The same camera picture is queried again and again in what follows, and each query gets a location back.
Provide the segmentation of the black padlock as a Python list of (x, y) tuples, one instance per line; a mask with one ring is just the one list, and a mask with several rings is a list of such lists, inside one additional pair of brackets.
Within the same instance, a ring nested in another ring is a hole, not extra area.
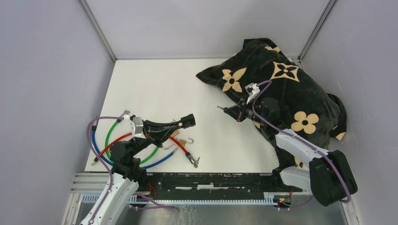
[(182, 117), (179, 121), (174, 122), (174, 124), (179, 128), (186, 129), (196, 126), (196, 121), (193, 113), (191, 113), (187, 116)]

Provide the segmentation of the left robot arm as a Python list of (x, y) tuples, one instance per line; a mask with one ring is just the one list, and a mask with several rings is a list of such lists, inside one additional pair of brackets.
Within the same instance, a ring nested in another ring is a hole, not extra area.
[(125, 115), (119, 120), (128, 122), (132, 140), (116, 142), (111, 147), (113, 166), (106, 168), (108, 181), (95, 205), (81, 221), (83, 225), (116, 224), (129, 199), (148, 184), (146, 169), (140, 167), (140, 159), (134, 156), (151, 144), (161, 148), (173, 132), (195, 125), (192, 115), (168, 123), (142, 120), (135, 115)]

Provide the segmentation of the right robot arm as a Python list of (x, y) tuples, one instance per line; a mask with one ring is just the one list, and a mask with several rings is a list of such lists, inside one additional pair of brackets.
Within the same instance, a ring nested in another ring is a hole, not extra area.
[(275, 169), (271, 178), (274, 190), (284, 191), (288, 186), (300, 188), (309, 192), (323, 206), (335, 202), (349, 203), (352, 195), (358, 191), (343, 152), (318, 147), (292, 129), (280, 129), (256, 112), (253, 101), (241, 99), (238, 104), (223, 107), (222, 110), (237, 122), (250, 119), (273, 128), (276, 131), (276, 147), (297, 157), (307, 167), (305, 170), (295, 166)]

